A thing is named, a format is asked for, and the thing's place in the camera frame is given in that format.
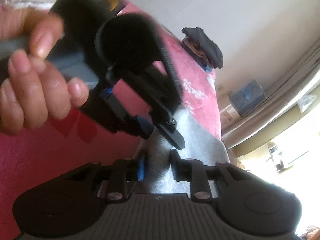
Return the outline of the person left hand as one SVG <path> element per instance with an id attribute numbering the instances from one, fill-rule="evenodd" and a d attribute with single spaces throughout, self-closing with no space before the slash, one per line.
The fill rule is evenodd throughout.
<path id="1" fill-rule="evenodd" d="M 82 106 L 89 89 L 84 81 L 66 81 L 46 57 L 63 33 L 63 20 L 25 8 L 1 13 L 1 40 L 29 35 L 29 52 L 18 49 L 8 61 L 9 77 L 1 84 L 1 133 L 41 127 L 51 116 L 61 120 Z"/>

